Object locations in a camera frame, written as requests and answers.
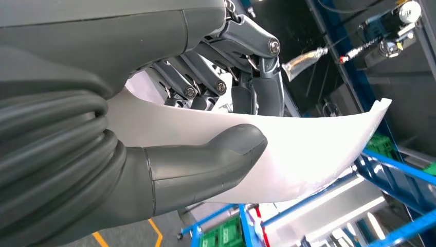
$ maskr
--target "machine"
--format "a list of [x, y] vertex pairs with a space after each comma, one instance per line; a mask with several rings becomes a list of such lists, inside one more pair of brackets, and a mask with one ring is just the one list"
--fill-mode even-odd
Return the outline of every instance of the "machine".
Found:
[[227, 89], [200, 54], [234, 74], [235, 112], [283, 115], [279, 41], [230, 2], [4, 0], [0, 27], [0, 246], [61, 245], [203, 201], [259, 159], [267, 139], [246, 124], [201, 146], [125, 147], [106, 100], [137, 71], [166, 78], [167, 104], [205, 110]]

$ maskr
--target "green plastic bin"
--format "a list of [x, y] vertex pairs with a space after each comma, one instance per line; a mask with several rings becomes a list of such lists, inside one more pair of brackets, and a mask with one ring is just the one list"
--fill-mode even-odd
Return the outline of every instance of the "green plastic bin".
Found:
[[393, 160], [399, 160], [399, 157], [393, 148], [392, 142], [387, 136], [374, 134], [369, 140], [366, 148]]
[[199, 247], [245, 247], [239, 215], [205, 232], [201, 236]]

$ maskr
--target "blue metal frame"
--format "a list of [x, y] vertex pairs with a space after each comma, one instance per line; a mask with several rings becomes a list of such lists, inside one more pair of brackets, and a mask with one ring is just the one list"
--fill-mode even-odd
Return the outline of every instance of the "blue metal frame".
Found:
[[191, 247], [200, 246], [200, 237], [202, 235], [202, 229], [196, 225], [192, 231]]
[[[414, 237], [417, 234], [421, 234], [421, 239], [424, 243], [435, 243], [433, 239], [434, 236], [423, 233], [436, 226], [436, 177], [369, 150], [364, 150], [360, 159], [355, 161], [355, 165], [357, 166], [359, 175], [381, 188], [387, 194], [402, 201], [408, 207], [413, 208], [411, 212], [414, 213], [413, 215], [411, 214], [413, 222], [410, 222], [391, 232], [384, 240], [372, 242], [369, 245], [370, 247], [394, 246], [402, 241]], [[262, 224], [262, 227], [277, 221], [283, 216], [326, 194], [330, 190], [341, 186], [356, 176], [357, 174], [353, 172], [338, 179], [326, 189], [302, 200], [294, 206], [266, 220]], [[199, 222], [183, 229], [181, 234], [186, 234], [190, 231], [193, 231], [193, 240], [191, 242], [191, 246], [198, 247], [199, 237], [201, 236], [201, 229], [199, 226], [235, 206], [236, 204], [229, 204], [223, 207]], [[248, 210], [245, 208], [245, 205], [239, 204], [238, 207], [240, 210], [246, 246], [263, 246], [263, 240], [259, 239], [259, 237], [255, 234], [254, 226], [250, 223], [251, 217]], [[351, 239], [354, 239], [347, 229], [345, 229], [344, 232]]]
[[241, 216], [242, 230], [244, 232], [246, 247], [263, 247], [263, 239], [259, 239], [255, 233], [253, 224], [250, 224], [251, 218], [244, 204], [239, 204], [239, 215]]
[[234, 208], [234, 207], [236, 207], [236, 206], [237, 206], [237, 204], [228, 204], [228, 205], [226, 205], [225, 207], [221, 208], [220, 210], [218, 210], [218, 211], [212, 213], [211, 215], [209, 215], [209, 216], [207, 216], [207, 217], [204, 217], [203, 219], [199, 220], [199, 221], [196, 222], [195, 224], [190, 225], [190, 226], [188, 226], [188, 227], [186, 227], [186, 228], [183, 228], [183, 229], [181, 230], [180, 234], [185, 235], [185, 234], [189, 233], [190, 231], [193, 231], [193, 230], [197, 229], [198, 227], [200, 227], [200, 226], [203, 225], [204, 223], [208, 222], [209, 220], [215, 218], [216, 216], [218, 216], [218, 215], [224, 213], [225, 211], [227, 211], [227, 210], [229, 210], [229, 209], [231, 209], [231, 208]]
[[436, 209], [391, 232], [385, 239], [371, 243], [368, 247], [395, 246], [434, 226], [436, 226]]
[[[325, 27], [327, 35], [330, 37], [332, 42], [336, 40], [342, 39], [348, 35], [346, 29], [343, 26], [339, 26], [341, 23], [341, 18], [337, 13], [327, 11], [323, 9], [316, 0], [306, 0], [308, 5], [312, 7], [312, 14], [315, 16], [315, 20], [319, 25], [323, 25]], [[334, 7], [333, 0], [321, 0], [326, 5]], [[353, 49], [351, 44], [351, 40], [349, 38], [343, 39], [339, 42], [335, 47], [331, 47], [330, 50], [336, 50], [338, 54], [346, 54], [349, 50]], [[363, 71], [358, 71], [354, 66], [354, 63], [346, 63], [344, 65], [338, 65], [340, 68], [343, 68], [344, 72], [344, 81], [348, 81], [349, 84], [354, 89], [354, 92], [357, 96], [357, 99], [363, 110], [365, 112], [369, 111], [376, 101], [374, 92], [372, 91], [371, 85], [369, 84], [368, 78]], [[398, 153], [398, 147], [396, 145], [395, 139], [393, 138], [392, 132], [389, 128], [388, 123], [385, 119], [383, 119], [377, 129], [380, 134], [383, 134], [392, 141], [394, 146], [394, 151], [397, 152], [400, 161], [403, 162], [403, 157], [400, 153]]]
[[225, 207], [219, 209], [218, 211], [215, 211], [214, 213], [202, 218], [196, 223], [186, 228], [183, 228], [180, 231], [180, 235], [183, 236], [189, 232], [192, 232], [191, 247], [199, 247], [200, 238], [203, 233], [200, 226], [234, 207], [239, 208], [239, 216], [241, 217], [241, 225], [242, 231], [244, 232], [246, 247], [264, 247], [264, 240], [259, 238], [255, 233], [254, 225], [251, 223], [251, 217], [248, 210], [245, 208], [245, 204], [228, 204]]
[[[370, 150], [364, 150], [362, 160], [355, 162], [358, 172], [404, 203], [412, 221], [436, 208], [436, 177]], [[420, 238], [424, 246], [436, 243], [432, 232], [421, 231]]]
[[354, 237], [353, 234], [350, 233], [350, 231], [347, 228], [343, 228], [342, 231], [345, 233], [345, 235], [351, 240], [351, 242], [353, 242], [353, 245], [355, 247], [362, 247], [362, 245], [360, 245], [359, 241], [356, 240], [356, 238]]
[[368, 228], [367, 223], [365, 222], [365, 220], [361, 219], [359, 221], [356, 222], [357, 227], [359, 228], [360, 232], [362, 233], [362, 235], [365, 238], [365, 241], [367, 243], [371, 243], [374, 242], [376, 239], [374, 238], [374, 236], [372, 236], [371, 231]]

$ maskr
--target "white plastic sheet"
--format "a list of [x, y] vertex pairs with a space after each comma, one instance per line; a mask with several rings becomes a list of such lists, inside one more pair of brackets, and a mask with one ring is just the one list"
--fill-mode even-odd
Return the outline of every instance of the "white plastic sheet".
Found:
[[329, 118], [195, 111], [146, 102], [127, 90], [108, 103], [109, 129], [126, 146], [200, 145], [237, 124], [257, 126], [268, 139], [265, 152], [237, 187], [208, 202], [268, 203], [306, 197], [334, 181], [361, 153], [391, 100]]

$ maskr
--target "bolt head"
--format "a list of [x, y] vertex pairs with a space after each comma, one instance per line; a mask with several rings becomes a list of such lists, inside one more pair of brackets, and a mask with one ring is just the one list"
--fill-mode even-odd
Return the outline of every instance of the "bolt head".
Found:
[[226, 92], [226, 90], [227, 90], [227, 86], [226, 86], [226, 84], [223, 81], [219, 81], [216, 84], [216, 90], [218, 91], [218, 93], [224, 94]]
[[191, 86], [188, 86], [185, 89], [185, 94], [187, 98], [192, 99], [195, 96], [195, 89]]
[[278, 54], [280, 52], [280, 43], [277, 40], [271, 40], [269, 42], [269, 51], [273, 55]]

